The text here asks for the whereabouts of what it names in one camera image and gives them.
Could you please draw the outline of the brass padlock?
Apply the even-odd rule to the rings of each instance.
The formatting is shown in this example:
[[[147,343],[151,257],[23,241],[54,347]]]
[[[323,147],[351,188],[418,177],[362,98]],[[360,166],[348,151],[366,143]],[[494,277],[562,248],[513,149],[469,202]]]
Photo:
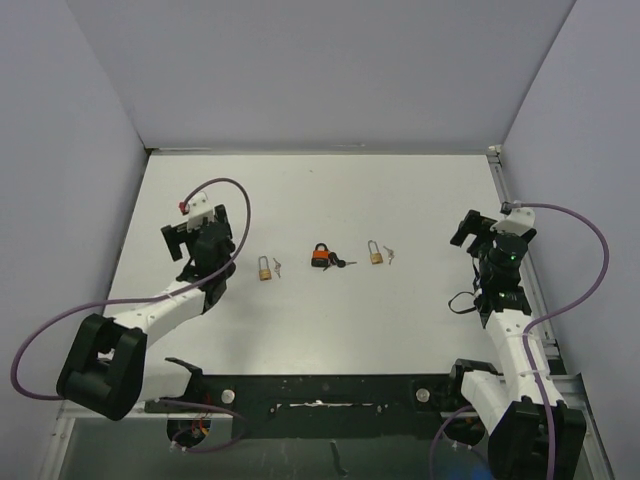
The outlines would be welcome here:
[[[372,265],[380,265],[384,262],[382,253],[380,252],[378,243],[375,240],[369,240],[367,242],[369,250],[369,258]]]
[[[258,257],[258,276],[260,281],[268,281],[272,279],[272,271],[269,259],[266,255]]]

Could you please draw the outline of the small keys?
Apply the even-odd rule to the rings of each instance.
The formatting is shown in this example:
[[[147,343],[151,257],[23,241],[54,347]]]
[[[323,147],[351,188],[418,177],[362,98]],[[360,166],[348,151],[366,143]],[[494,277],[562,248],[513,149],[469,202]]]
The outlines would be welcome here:
[[[282,264],[275,257],[273,257],[273,262],[274,262],[274,272],[278,278],[281,278]]]
[[[394,260],[394,258],[395,258],[395,252],[394,252],[394,250],[393,250],[393,249],[391,249],[391,248],[389,248],[389,247],[387,247],[387,246],[383,246],[383,248],[385,249],[385,251],[386,251],[386,253],[387,253],[387,256],[388,256],[388,263],[389,263],[389,264],[391,264],[391,263],[392,263],[392,261],[393,261],[393,260]]]

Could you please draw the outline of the black headed keys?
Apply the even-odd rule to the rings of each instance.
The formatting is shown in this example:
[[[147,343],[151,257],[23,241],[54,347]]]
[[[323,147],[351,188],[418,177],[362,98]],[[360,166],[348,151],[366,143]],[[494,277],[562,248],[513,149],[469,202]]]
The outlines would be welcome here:
[[[356,264],[356,261],[346,261],[343,260],[341,258],[338,257],[338,255],[335,252],[331,252],[328,256],[328,264],[323,268],[324,271],[328,270],[329,268],[332,267],[337,267],[337,268],[345,268],[347,266],[350,265],[354,265]]]

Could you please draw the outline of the orange black padlock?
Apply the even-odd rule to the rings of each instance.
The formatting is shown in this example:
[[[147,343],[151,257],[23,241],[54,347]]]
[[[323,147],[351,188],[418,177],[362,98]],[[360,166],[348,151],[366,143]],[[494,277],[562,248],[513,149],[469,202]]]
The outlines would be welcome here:
[[[326,269],[330,265],[330,249],[325,243],[320,242],[316,244],[311,256],[311,266]]]

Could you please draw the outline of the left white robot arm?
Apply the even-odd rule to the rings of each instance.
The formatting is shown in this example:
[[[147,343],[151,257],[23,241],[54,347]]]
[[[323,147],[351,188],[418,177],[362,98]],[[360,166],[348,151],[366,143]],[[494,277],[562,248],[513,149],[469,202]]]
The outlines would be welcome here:
[[[235,273],[236,250],[225,206],[207,207],[161,233],[171,257],[189,259],[181,273],[160,295],[113,317],[91,314],[80,324],[56,383],[65,400],[110,420],[125,417],[140,401],[168,396],[180,410],[200,405],[204,387],[190,376],[174,379],[168,391],[145,371],[146,352],[182,323],[207,313],[227,289]]]

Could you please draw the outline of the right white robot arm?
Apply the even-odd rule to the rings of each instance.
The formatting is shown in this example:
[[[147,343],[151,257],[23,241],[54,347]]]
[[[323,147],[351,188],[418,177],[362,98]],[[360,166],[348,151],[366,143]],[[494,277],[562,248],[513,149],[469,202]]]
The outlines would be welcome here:
[[[471,210],[450,242],[467,249],[474,269],[474,308],[497,352],[500,366],[458,360],[445,384],[448,402],[472,406],[489,436],[487,454],[496,479],[571,479],[586,420],[570,408],[553,382],[531,322],[533,311],[521,264],[536,235],[529,208],[505,209],[494,220]]]

